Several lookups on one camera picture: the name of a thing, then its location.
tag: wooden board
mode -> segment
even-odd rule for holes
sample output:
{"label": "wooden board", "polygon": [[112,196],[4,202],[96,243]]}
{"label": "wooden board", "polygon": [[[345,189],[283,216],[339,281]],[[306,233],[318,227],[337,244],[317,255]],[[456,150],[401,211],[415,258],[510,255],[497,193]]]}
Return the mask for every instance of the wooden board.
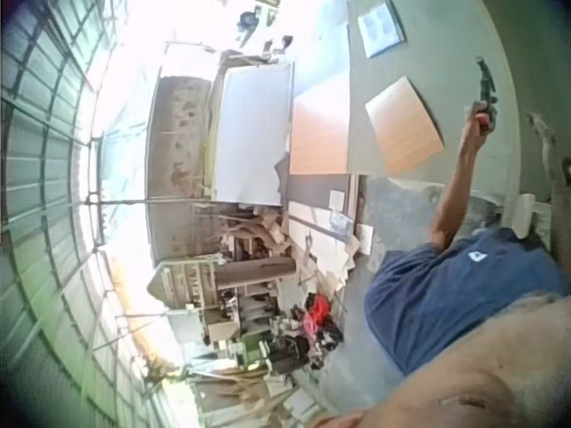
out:
{"label": "wooden board", "polygon": [[291,174],[345,174],[349,141],[349,71],[294,100]]}
{"label": "wooden board", "polygon": [[443,149],[424,105],[405,77],[367,103],[385,171],[397,174]]}

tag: white board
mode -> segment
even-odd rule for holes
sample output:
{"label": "white board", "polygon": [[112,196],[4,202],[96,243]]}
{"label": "white board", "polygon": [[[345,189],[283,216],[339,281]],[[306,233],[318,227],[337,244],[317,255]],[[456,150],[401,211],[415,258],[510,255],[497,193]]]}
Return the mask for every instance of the white board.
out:
{"label": "white board", "polygon": [[280,204],[274,166],[286,153],[292,70],[291,63],[228,70],[219,112],[216,201]]}

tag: man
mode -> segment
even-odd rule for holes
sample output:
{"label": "man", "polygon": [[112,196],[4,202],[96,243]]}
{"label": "man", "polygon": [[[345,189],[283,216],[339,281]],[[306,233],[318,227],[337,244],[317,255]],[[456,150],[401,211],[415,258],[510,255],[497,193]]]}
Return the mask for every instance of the man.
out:
{"label": "man", "polygon": [[[563,270],[538,238],[519,240],[510,229],[452,243],[487,137],[486,107],[474,103],[467,115],[428,243],[387,253],[365,298],[373,336],[409,377],[369,411],[318,426],[549,426],[571,399],[571,299],[563,298]],[[560,169],[554,139],[535,119],[543,143],[551,144],[544,147],[546,169]],[[569,190],[554,175],[565,199]],[[552,228],[569,230],[560,223],[571,223],[571,213],[553,212],[553,220]]]}

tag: sheet of paper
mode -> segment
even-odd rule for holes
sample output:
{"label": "sheet of paper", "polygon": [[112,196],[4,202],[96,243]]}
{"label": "sheet of paper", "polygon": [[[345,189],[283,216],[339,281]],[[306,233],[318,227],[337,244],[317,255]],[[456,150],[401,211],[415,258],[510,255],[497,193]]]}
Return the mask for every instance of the sheet of paper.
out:
{"label": "sheet of paper", "polygon": [[369,225],[358,224],[355,227],[357,239],[360,241],[359,250],[363,254],[371,255],[371,246],[373,244],[373,232],[375,228]]}
{"label": "sheet of paper", "polygon": [[332,190],[329,193],[329,208],[331,210],[343,212],[344,205],[345,205],[345,193],[339,192],[338,190]]}
{"label": "sheet of paper", "polygon": [[383,2],[358,19],[367,58],[404,40],[401,28],[393,18],[390,8],[389,2]]}

